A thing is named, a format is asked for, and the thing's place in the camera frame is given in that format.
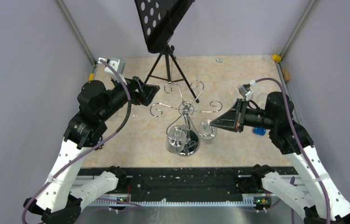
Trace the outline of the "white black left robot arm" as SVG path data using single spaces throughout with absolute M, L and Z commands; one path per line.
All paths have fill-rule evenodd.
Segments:
M 111 90 L 99 80 L 85 83 L 77 97 L 79 112 L 68 123 L 54 166 L 42 189 L 25 200 L 25 211 L 40 215 L 44 224 L 73 224 L 100 196 L 123 192 L 126 173 L 115 166 L 80 187 L 73 184 L 86 156 L 106 142 L 106 121 L 123 106 L 128 110 L 133 105 L 148 106 L 159 90 L 138 77 L 125 79 Z

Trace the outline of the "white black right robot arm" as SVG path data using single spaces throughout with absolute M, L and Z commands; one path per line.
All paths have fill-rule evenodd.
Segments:
M 307 130 L 293 120 L 294 105 L 279 91 L 267 95 L 264 109 L 252 109 L 237 99 L 211 126 L 240 133 L 245 126 L 269 131 L 272 144 L 292 164 L 307 192 L 299 190 L 267 165 L 255 165 L 250 185 L 265 190 L 291 207 L 306 224 L 350 224 L 350 202 L 342 195 L 323 166 Z

